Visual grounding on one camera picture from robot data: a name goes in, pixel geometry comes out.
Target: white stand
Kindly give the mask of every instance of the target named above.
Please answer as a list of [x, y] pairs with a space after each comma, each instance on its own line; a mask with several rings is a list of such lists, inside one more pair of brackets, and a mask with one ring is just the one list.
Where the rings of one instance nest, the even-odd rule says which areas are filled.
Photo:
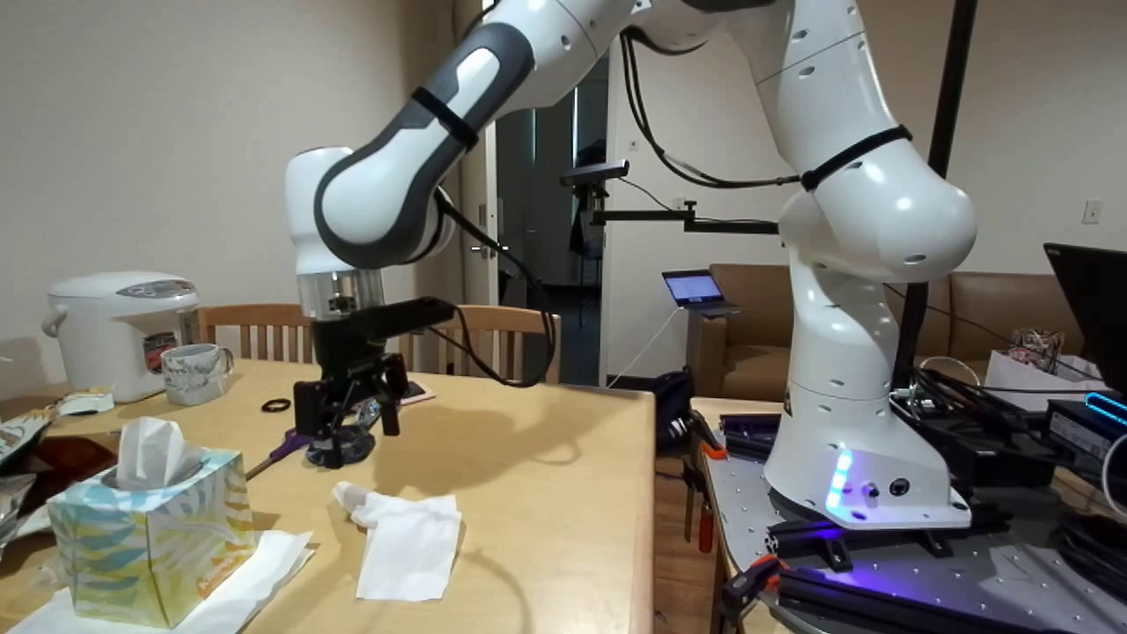
[[887, 408], [900, 325], [876, 281], [788, 251], [788, 408], [766, 475], [851, 531], [969, 529], [948, 461]]

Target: white robotic arm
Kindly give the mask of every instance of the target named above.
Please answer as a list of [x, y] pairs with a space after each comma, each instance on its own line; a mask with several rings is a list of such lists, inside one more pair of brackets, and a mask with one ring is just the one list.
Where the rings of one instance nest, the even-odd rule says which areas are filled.
[[948, 273], [975, 213], [890, 120], [854, 0], [502, 0], [369, 144], [289, 165], [308, 312], [373, 305], [369, 273], [426, 251], [429, 192], [476, 131], [564, 97], [625, 28], [673, 50], [733, 28], [774, 144], [805, 171], [782, 211], [797, 341], [768, 482], [845, 529], [969, 524], [942, 455], [887, 412], [881, 281]]

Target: chair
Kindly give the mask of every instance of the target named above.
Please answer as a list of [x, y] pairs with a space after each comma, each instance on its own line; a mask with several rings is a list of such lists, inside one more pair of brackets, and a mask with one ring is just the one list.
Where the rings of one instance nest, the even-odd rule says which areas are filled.
[[[561, 312], [524, 310], [524, 305], [494, 305], [494, 304], [460, 304], [456, 320], [440, 325], [440, 331], [456, 341], [468, 345], [481, 360], [487, 360], [502, 378], [522, 379], [532, 349], [544, 349], [545, 325], [554, 328], [554, 356], [545, 366], [545, 383], [561, 383]], [[461, 349], [440, 345], [440, 366], [448, 372], [484, 372]]]
[[314, 362], [312, 320], [296, 304], [201, 305], [198, 333], [239, 360]]

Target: white wall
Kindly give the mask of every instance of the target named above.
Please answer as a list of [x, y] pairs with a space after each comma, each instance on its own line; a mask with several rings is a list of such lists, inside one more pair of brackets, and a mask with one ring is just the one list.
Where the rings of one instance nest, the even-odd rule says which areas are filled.
[[64, 379], [38, 331], [62, 278], [296, 300], [289, 153], [373, 137], [448, 36], [448, 0], [0, 0], [0, 398]]
[[[890, 109], [928, 153], [956, 0], [863, 0]], [[1049, 271], [1043, 239], [1127, 244], [1127, 3], [991, 0], [969, 58], [951, 180], [980, 205], [967, 266]], [[664, 199], [694, 198], [703, 213], [779, 218], [788, 191], [717, 192], [669, 174], [645, 147], [615, 69], [609, 159]], [[743, 55], [728, 37], [665, 58], [642, 52], [642, 81], [664, 144], [719, 174], [788, 171], [766, 131]], [[609, 207], [645, 207], [615, 186]], [[604, 372], [685, 366], [685, 312], [658, 273], [717, 261], [782, 261], [766, 237], [685, 237], [673, 224], [609, 224], [604, 293]]]

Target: computer screen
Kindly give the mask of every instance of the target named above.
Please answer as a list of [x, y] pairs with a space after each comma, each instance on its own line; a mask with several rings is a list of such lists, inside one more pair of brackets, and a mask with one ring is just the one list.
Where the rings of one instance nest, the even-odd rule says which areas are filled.
[[1127, 394], [1127, 253], [1047, 244], [1047, 255], [1086, 333], [1086, 356], [1104, 383]]
[[664, 278], [678, 305], [727, 305], [713, 271], [664, 271]]

